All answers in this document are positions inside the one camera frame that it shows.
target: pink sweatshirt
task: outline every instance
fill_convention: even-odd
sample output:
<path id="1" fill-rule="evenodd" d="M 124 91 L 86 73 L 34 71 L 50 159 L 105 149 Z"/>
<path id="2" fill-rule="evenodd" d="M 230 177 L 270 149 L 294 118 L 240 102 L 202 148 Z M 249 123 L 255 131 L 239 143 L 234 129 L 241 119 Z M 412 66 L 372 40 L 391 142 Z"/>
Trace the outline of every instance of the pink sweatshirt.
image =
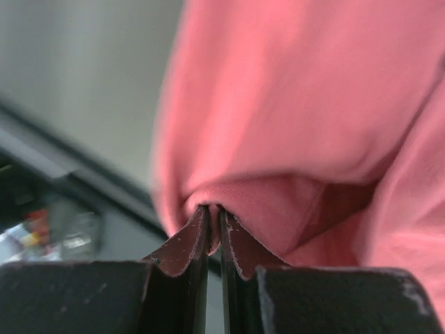
<path id="1" fill-rule="evenodd" d="M 189 0 L 156 203 L 199 203 L 295 266 L 403 267 L 445 323 L 444 0 Z"/>

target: gray wall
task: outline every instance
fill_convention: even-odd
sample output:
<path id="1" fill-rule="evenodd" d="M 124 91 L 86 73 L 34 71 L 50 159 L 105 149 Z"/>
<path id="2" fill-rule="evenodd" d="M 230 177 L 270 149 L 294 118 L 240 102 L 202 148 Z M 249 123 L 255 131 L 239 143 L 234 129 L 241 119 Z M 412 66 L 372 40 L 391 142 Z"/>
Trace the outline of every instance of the gray wall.
<path id="1" fill-rule="evenodd" d="M 0 95 L 149 184 L 152 125 L 181 5 L 0 0 Z M 210 277 L 208 333 L 223 332 L 220 291 Z"/>

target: pink cloth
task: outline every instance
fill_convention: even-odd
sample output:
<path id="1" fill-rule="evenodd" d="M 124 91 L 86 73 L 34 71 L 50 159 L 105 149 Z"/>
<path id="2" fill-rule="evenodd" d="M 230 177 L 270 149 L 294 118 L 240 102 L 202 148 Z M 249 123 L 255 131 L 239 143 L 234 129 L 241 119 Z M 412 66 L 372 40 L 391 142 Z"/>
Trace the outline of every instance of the pink cloth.
<path id="1" fill-rule="evenodd" d="M 288 263 L 403 267 L 445 322 L 445 3 L 190 0 L 157 125 L 168 234 L 220 203 Z"/>

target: scratched black surface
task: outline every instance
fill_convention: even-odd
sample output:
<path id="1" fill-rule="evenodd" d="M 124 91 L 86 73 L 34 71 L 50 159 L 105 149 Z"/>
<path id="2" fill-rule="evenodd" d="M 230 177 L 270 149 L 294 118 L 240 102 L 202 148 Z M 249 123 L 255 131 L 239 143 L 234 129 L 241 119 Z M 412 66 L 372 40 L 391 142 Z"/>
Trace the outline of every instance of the scratched black surface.
<path id="1" fill-rule="evenodd" d="M 443 333 L 405 271 L 257 269 L 255 279 L 265 334 Z"/>
<path id="2" fill-rule="evenodd" d="M 140 262 L 3 265 L 0 333 L 137 333 L 147 275 Z"/>

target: metal jaw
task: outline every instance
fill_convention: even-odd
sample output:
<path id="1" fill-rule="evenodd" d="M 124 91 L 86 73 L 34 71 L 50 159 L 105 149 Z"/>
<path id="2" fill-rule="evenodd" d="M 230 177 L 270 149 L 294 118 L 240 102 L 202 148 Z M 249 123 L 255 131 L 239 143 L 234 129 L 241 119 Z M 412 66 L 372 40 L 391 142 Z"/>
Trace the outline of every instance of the metal jaw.
<path id="1" fill-rule="evenodd" d="M 199 207 L 137 262 L 3 265 L 0 333 L 204 333 L 209 226 Z M 222 208 L 220 228 L 226 333 L 443 333 L 406 271 L 292 268 Z"/>

